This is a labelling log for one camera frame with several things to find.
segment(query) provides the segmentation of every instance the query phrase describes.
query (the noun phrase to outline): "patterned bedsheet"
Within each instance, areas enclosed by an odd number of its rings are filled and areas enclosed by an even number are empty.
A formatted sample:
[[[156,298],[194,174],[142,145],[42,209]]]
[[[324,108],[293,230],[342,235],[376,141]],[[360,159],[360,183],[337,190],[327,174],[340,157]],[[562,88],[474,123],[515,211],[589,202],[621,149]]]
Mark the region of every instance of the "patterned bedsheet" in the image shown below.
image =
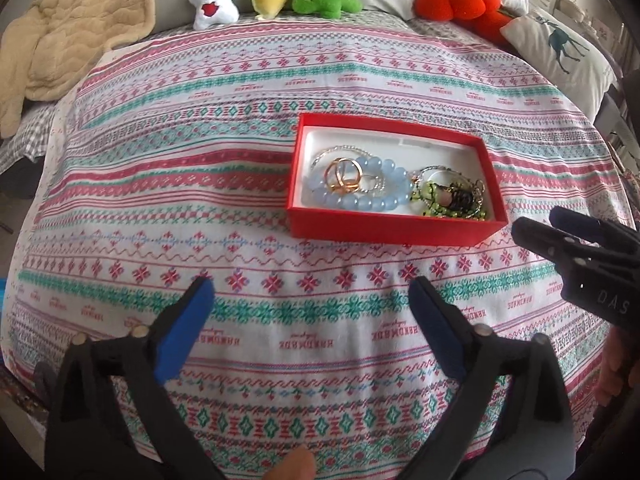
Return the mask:
[[[606,325],[562,301],[551,264],[516,247],[508,228],[472,248],[288,234],[302,111],[482,137],[511,219],[562,204],[630,220],[609,153],[573,104],[523,61],[466,32],[425,36],[428,27],[374,12],[244,20],[103,59],[54,119],[0,327],[11,371],[30,385],[36,362],[58,365],[75,332],[122,336],[211,276],[214,312],[166,387],[216,464],[258,478],[306,443],[319,478],[391,478],[455,391],[408,309],[407,284],[424,274],[473,322],[551,337],[579,439]],[[505,387],[470,452],[486,443]]]

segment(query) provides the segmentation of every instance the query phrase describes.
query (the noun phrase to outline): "beige blanket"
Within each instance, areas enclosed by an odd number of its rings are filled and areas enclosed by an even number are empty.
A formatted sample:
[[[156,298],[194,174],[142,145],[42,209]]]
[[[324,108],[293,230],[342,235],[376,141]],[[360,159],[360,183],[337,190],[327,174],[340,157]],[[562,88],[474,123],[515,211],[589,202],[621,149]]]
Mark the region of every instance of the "beige blanket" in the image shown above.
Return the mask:
[[[107,50],[147,36],[154,0],[34,0],[0,43],[0,137],[14,135],[22,102],[61,98]]]

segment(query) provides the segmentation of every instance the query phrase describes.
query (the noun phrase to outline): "red heart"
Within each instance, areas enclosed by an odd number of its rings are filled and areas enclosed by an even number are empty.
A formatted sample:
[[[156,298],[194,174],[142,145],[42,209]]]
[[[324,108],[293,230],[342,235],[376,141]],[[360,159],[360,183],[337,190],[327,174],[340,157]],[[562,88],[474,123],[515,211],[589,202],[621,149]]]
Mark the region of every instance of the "red heart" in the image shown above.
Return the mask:
[[[218,6],[216,4],[204,4],[202,6],[202,12],[204,12],[205,16],[213,16],[216,12],[218,12]]]

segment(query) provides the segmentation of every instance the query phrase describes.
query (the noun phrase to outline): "red box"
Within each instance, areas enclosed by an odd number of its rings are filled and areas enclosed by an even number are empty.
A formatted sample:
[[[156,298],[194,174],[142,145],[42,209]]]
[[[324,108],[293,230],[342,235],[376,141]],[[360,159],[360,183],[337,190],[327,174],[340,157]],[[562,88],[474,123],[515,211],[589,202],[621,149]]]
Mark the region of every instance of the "red box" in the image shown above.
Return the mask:
[[[332,139],[334,142],[337,140],[337,144],[366,146],[364,149],[381,158],[394,150],[413,160],[420,156],[427,160],[444,154],[456,162],[457,167],[449,160],[432,161],[422,167],[443,164],[469,178],[473,175],[467,174],[468,171],[481,173],[479,178],[485,184],[483,208],[488,211],[487,220],[433,218],[407,212],[346,211],[306,205],[303,186],[310,170],[309,161],[317,155],[318,146],[324,144],[328,147],[332,145]],[[420,169],[407,167],[402,160],[394,160],[409,172]],[[474,246],[508,224],[494,167],[479,137],[423,124],[335,114],[300,115],[287,211],[293,236],[341,242]]]

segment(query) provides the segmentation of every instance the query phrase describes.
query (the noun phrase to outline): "gold ring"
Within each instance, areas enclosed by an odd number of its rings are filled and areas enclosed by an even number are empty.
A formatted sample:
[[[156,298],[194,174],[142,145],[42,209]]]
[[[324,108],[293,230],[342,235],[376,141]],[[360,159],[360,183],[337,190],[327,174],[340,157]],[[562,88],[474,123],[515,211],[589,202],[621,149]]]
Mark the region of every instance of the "gold ring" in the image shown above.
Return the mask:
[[[343,162],[350,162],[358,172],[356,178],[345,178],[344,171],[340,170],[340,165]],[[337,184],[331,184],[329,182],[330,171],[334,170],[334,177]],[[336,158],[334,159],[324,170],[324,182],[326,186],[331,190],[340,190],[342,193],[354,193],[360,189],[360,181],[362,179],[362,167],[352,158]]]

